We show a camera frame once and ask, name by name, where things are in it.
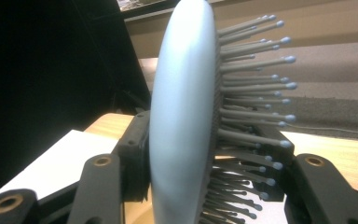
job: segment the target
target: brush bristle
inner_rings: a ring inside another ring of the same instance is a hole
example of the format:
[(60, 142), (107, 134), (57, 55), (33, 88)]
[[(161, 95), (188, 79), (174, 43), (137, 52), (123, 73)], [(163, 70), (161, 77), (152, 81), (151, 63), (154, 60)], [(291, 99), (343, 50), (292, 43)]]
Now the brush bristle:
[[(273, 21), (275, 18), (275, 16), (264, 16), (259, 20)], [(278, 21), (275, 25), (276, 28), (282, 27), (284, 22)], [(235, 29), (235, 33), (230, 34), (229, 30), (230, 28), (227, 28), (225, 32), (217, 32), (226, 34), (223, 37), (220, 35), (220, 41), (216, 41), (218, 47), (220, 44), (231, 42), (234, 38), (227, 41), (230, 36), (241, 33)], [(279, 178), (278, 173), (285, 164), (279, 161), (280, 158), (274, 158), (276, 152), (274, 154), (270, 151), (272, 148), (277, 151), (282, 148), (293, 150), (293, 144), (281, 135), (279, 138), (262, 136), (262, 133), (255, 130), (260, 125), (272, 127), (272, 129), (274, 126), (281, 128), (286, 126), (286, 122), (296, 120), (294, 115), (280, 115), (277, 112), (268, 112), (268, 110), (275, 104), (290, 105), (290, 99), (280, 99), (282, 97), (280, 91), (294, 90), (297, 84), (290, 82), (287, 77), (280, 78), (278, 75), (249, 77), (245, 72), (254, 69), (262, 70), (264, 66), (294, 63), (296, 57), (287, 56), (243, 64), (230, 62), (238, 61), (236, 59), (244, 55), (275, 50), (280, 44), (290, 42), (290, 37), (284, 37), (277, 41), (258, 41), (222, 47), (222, 52), (216, 52), (220, 55), (217, 58), (216, 67), (220, 66), (220, 69), (216, 75), (216, 80), (218, 80), (216, 91), (219, 92), (215, 95), (221, 99), (217, 101), (220, 108), (220, 120), (214, 123), (214, 125), (219, 125), (214, 127), (217, 130), (214, 153), (222, 157), (216, 157), (213, 161), (211, 181), (200, 223), (242, 223), (246, 217), (256, 219), (257, 215), (251, 210), (261, 211), (262, 206), (252, 200), (246, 200), (247, 193), (256, 194), (263, 201), (282, 198), (281, 192), (275, 189), (277, 188), (276, 179)], [(245, 204), (249, 209), (237, 209), (232, 205), (234, 203)]]

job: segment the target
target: wall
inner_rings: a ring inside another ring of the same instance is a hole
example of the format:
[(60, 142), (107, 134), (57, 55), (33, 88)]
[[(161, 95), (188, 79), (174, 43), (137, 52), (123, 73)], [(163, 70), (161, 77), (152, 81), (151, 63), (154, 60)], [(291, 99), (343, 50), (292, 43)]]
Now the wall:
[[(263, 15), (277, 15), (285, 27), (268, 38), (290, 35), (290, 47), (358, 42), (358, 0), (226, 0), (213, 4), (216, 27), (223, 28)], [(171, 13), (128, 21), (138, 58), (158, 57)]]

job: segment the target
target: blue ball tip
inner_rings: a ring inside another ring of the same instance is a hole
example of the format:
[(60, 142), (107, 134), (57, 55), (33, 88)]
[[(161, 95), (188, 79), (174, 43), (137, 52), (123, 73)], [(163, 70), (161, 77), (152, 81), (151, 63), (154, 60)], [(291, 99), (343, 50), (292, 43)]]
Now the blue ball tip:
[(260, 204), (255, 204), (254, 209), (257, 211), (261, 211), (261, 210), (263, 210), (263, 207)]
[(267, 200), (269, 198), (269, 195), (266, 192), (261, 192), (258, 196), (263, 200)]
[(286, 140), (282, 140), (280, 142), (280, 146), (281, 147), (290, 147), (292, 144), (289, 142), (289, 141), (286, 141)]
[(274, 169), (276, 170), (281, 170), (283, 168), (283, 165), (280, 162), (274, 162), (272, 164), (272, 167), (274, 167)]
[(288, 83), (290, 79), (288, 77), (281, 78), (281, 83)]
[(268, 178), (267, 179), (267, 181), (266, 181), (266, 183), (268, 184), (268, 185), (270, 185), (270, 186), (275, 186), (275, 180), (274, 179), (271, 179), (271, 178)]
[(284, 58), (284, 60), (287, 63), (294, 63), (296, 61), (296, 57), (295, 56), (287, 56), (287, 57)]
[(279, 121), (278, 126), (280, 126), (281, 128), (284, 128), (284, 127), (286, 127), (286, 122)]
[(286, 115), (284, 117), (284, 119), (287, 121), (287, 122), (295, 122), (296, 121), (296, 116), (294, 115)]
[(292, 42), (292, 38), (290, 38), (289, 36), (286, 36), (281, 39), (281, 43), (283, 43), (283, 44), (288, 44), (290, 42)]
[(282, 100), (282, 103), (283, 103), (284, 105), (290, 105), (291, 101), (290, 101), (290, 99), (283, 99), (283, 100)]
[(287, 90), (295, 90), (296, 88), (297, 88), (297, 83), (295, 83), (295, 82), (291, 82), (291, 83), (286, 84), (286, 89)]
[(277, 27), (283, 27), (284, 21), (277, 21)]
[(249, 213), (248, 216), (251, 218), (251, 219), (257, 219), (257, 215), (254, 214), (254, 213)]

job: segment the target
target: gray surface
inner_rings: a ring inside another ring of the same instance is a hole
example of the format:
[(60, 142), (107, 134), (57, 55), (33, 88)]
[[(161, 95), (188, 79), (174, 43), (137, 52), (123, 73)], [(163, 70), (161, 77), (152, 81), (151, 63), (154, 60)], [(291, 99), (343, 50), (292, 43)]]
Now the gray surface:
[[(290, 65), (266, 68), (258, 75), (278, 74), (298, 83), (295, 91), (283, 94), (293, 103), (280, 109), (294, 113), (296, 126), (333, 128), (358, 132), (358, 43), (280, 49), (257, 54), (255, 60), (295, 55)], [(144, 64), (146, 82), (153, 89), (156, 60)], [(285, 128), (286, 131), (358, 139), (358, 133)]]

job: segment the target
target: black panel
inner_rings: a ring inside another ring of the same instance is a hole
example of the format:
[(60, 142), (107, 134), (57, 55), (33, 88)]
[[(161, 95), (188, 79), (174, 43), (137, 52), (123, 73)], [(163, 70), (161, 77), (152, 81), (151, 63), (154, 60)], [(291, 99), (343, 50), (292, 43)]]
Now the black panel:
[(82, 17), (71, 1), (0, 1), (0, 187), (70, 130), (149, 106), (123, 20), (94, 34)]

